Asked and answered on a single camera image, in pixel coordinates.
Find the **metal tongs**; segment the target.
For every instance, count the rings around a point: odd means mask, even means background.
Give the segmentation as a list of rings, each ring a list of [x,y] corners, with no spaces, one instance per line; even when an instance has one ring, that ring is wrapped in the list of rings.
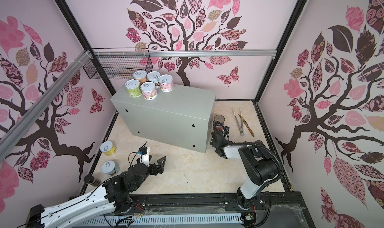
[[[236,110],[234,107],[233,107],[233,114],[234,114],[238,129],[239,129],[240,135],[243,136],[244,135],[243,121],[242,121],[242,119],[240,119],[240,120],[238,119],[238,114],[236,113]]]

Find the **teal label coconut can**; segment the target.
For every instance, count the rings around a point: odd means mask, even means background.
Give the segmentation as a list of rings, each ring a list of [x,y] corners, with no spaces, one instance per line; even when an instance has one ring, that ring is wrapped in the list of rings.
[[[152,71],[147,74],[147,79],[148,81],[153,82],[156,88],[160,88],[160,81],[159,81],[160,76],[161,74],[159,72]]]

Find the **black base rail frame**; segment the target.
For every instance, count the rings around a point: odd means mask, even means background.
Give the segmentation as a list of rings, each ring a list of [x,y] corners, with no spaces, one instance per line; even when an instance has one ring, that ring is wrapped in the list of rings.
[[[139,208],[107,216],[240,214],[243,223],[218,225],[176,225],[160,228],[244,228],[262,224],[264,228],[313,228],[315,223],[299,192],[272,192],[261,195],[249,209],[242,209],[236,193],[166,194],[131,196]]]

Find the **green label can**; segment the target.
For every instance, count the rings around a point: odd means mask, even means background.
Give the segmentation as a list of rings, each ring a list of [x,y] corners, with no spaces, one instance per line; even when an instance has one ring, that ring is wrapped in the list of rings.
[[[141,84],[138,80],[135,80],[135,79],[128,80],[124,86],[130,97],[137,98],[142,96],[142,91],[140,89]]]

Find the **pink label can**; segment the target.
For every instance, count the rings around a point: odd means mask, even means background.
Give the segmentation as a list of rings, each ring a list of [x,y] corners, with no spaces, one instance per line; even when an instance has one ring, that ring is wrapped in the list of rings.
[[[173,77],[171,75],[165,74],[159,77],[161,91],[171,92],[174,90]]]
[[[145,100],[154,100],[158,97],[156,85],[153,82],[145,82],[140,87]]]

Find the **small dark jar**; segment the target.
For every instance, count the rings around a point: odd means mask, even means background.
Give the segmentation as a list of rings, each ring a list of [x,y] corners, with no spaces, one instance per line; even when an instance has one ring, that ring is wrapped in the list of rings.
[[[101,181],[95,178],[93,175],[86,175],[84,177],[84,183],[93,187],[98,187],[101,184]]]

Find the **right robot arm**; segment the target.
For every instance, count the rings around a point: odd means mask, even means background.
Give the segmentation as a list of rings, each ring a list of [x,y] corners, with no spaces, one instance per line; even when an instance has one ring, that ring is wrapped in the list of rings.
[[[221,131],[211,135],[210,145],[219,157],[242,161],[248,178],[237,191],[237,202],[242,209],[249,209],[266,187],[281,179],[282,163],[262,141],[234,143]]]

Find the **yellow label can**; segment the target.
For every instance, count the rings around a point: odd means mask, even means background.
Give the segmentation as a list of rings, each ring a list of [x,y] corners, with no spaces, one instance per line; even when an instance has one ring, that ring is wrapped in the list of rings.
[[[100,148],[99,150],[106,156],[112,156],[116,153],[117,151],[117,148],[115,147],[115,145],[113,144],[113,142],[111,141],[106,141],[106,142],[103,142],[101,145],[100,145]]]

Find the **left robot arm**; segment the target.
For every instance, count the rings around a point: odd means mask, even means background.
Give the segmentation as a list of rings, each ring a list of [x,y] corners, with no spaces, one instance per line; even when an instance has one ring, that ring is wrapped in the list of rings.
[[[72,228],[89,219],[114,211],[129,211],[133,205],[130,193],[144,183],[148,176],[164,172],[167,157],[156,164],[139,162],[117,176],[105,180],[93,191],[65,203],[30,209],[25,228]]]

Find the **wooden handled knife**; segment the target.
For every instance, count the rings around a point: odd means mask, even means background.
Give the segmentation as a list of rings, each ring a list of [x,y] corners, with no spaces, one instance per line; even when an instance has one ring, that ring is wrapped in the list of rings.
[[[246,120],[243,118],[242,115],[239,115],[243,124],[247,127],[248,131],[250,132],[250,134],[252,135],[252,137],[255,137],[255,134],[253,132],[253,130],[250,128],[249,124],[246,122]]]

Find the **grey metal cabinet box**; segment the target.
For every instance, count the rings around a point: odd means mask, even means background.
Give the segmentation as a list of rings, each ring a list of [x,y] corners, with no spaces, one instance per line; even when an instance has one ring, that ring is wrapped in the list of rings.
[[[216,92],[175,85],[156,99],[132,98],[122,87],[112,98],[134,136],[205,153],[213,124]]]

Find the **left aluminium rail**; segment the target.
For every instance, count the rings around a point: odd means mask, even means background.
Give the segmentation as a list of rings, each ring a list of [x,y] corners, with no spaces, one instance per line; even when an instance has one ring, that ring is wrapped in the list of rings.
[[[64,89],[70,79],[91,59],[90,51],[82,52],[63,72],[39,100],[27,110],[21,120],[17,122],[1,139],[1,161],[16,146],[19,140],[27,133],[31,126],[37,121],[45,109],[53,102],[55,97]]]

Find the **red tomato can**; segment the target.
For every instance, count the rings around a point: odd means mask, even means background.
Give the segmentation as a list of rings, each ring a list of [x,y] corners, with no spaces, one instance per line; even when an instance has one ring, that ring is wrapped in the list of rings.
[[[225,123],[225,117],[223,115],[215,115],[214,121],[219,122],[221,124]]]

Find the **orange label can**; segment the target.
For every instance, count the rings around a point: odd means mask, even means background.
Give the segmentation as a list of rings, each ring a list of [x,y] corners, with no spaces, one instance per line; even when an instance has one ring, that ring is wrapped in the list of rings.
[[[148,82],[147,78],[147,72],[144,70],[138,70],[133,73],[133,78],[140,82],[140,84],[143,84],[145,82]]]

